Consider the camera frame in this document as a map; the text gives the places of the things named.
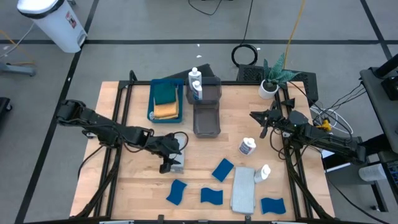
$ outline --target yellow clip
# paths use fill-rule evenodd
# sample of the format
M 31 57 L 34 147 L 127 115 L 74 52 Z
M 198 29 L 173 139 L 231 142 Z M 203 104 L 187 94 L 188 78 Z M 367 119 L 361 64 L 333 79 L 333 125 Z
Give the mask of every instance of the yellow clip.
M 324 119 L 322 125 L 317 126 L 317 128 L 325 130 L 325 131 L 331 131 L 331 125 L 329 123 L 328 119 Z

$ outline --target gray floor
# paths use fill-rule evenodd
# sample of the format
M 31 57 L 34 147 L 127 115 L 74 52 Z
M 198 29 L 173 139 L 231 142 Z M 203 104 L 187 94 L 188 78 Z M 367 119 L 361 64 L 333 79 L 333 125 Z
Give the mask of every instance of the gray floor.
M 78 5 L 73 9 L 80 22 L 85 24 L 93 0 L 76 1 Z M 210 12 L 218 1 L 192 2 Z M 398 24 L 393 18 L 398 2 L 366 2 L 383 37 L 397 40 Z M 99 0 L 88 35 L 90 40 L 241 39 L 249 5 L 248 0 L 223 1 L 218 12 L 208 17 L 181 0 Z M 299 7 L 299 1 L 294 0 L 254 0 L 246 38 L 288 39 Z M 16 11 L 13 0 L 0 3 L 0 21 L 8 21 L 1 24 L 0 29 L 12 39 L 20 38 L 31 24 Z M 49 38 L 35 27 L 27 39 Z M 377 37 L 359 0 L 307 0 L 294 39 L 377 40 Z M 5 46 L 0 45 L 0 54 Z M 101 82 L 127 79 L 130 69 L 139 80 L 151 80 L 209 63 L 222 80 L 234 80 L 238 72 L 230 58 L 234 46 L 236 44 L 87 44 L 67 98 L 82 100 L 93 108 Z M 1 223 L 15 220 L 73 58 L 73 54 L 63 53 L 52 44 L 22 44 L 22 47 L 35 58 L 37 75 L 31 78 L 0 74 L 0 96 L 11 98 L 14 105 L 0 129 Z M 284 44 L 255 44 L 255 47 L 260 48 L 258 65 L 262 65 L 264 58 L 273 64 L 285 49 Z M 392 55 L 398 53 L 398 45 L 388 47 Z M 236 57 L 239 62 L 248 63 L 252 53 L 242 49 Z M 27 59 L 20 51 L 15 51 L 1 60 L 20 62 Z M 320 101 L 327 107 L 359 84 L 360 70 L 385 61 L 380 44 L 292 45 L 286 67 L 315 72 Z M 339 114 L 353 127 L 354 135 L 368 139 L 381 133 L 366 95 L 342 106 Z M 79 129 L 57 127 L 26 222 L 68 217 L 85 144 L 86 138 Z M 350 178 L 344 174 L 340 177 Z M 389 190 L 386 183 L 381 184 Z M 394 212 L 370 211 L 369 206 L 376 201 L 369 186 L 338 186 L 356 204 L 375 216 L 391 223 L 398 218 Z M 333 187 L 330 191 L 338 218 L 373 222 L 346 203 Z M 386 199 L 396 211 L 394 200 Z

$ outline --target potted plant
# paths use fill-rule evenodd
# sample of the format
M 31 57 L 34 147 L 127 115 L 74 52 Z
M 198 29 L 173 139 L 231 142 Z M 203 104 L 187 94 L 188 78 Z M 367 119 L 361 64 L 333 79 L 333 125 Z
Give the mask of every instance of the potted plant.
M 291 80 L 298 73 L 283 70 L 285 53 L 283 53 L 273 67 L 268 67 L 268 61 L 264 59 L 264 77 L 259 88 L 259 95 L 263 99 L 274 97 L 279 87 L 285 88 L 286 82 Z

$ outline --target blue tray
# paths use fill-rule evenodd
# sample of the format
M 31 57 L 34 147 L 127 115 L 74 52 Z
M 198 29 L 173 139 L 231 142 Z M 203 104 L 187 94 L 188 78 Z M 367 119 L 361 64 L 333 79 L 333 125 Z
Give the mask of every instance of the blue tray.
M 149 114 L 154 111 L 154 85 L 160 83 L 173 83 L 178 86 L 177 94 L 178 94 L 178 118 L 175 119 L 151 119 Z M 148 103 L 148 112 L 147 118 L 153 123 L 180 123 L 182 121 L 182 101 L 183 101 L 183 86 L 184 80 L 181 78 L 163 78 L 163 79 L 154 79 L 150 81 L 150 93 L 149 93 L 149 103 Z

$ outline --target trash can lid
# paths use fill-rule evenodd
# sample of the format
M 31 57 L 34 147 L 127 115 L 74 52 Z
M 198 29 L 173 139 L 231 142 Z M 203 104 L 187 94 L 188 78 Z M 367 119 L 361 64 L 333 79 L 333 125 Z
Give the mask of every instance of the trash can lid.
M 41 14 L 51 10 L 58 2 L 64 0 L 18 0 L 17 9 L 21 13 Z

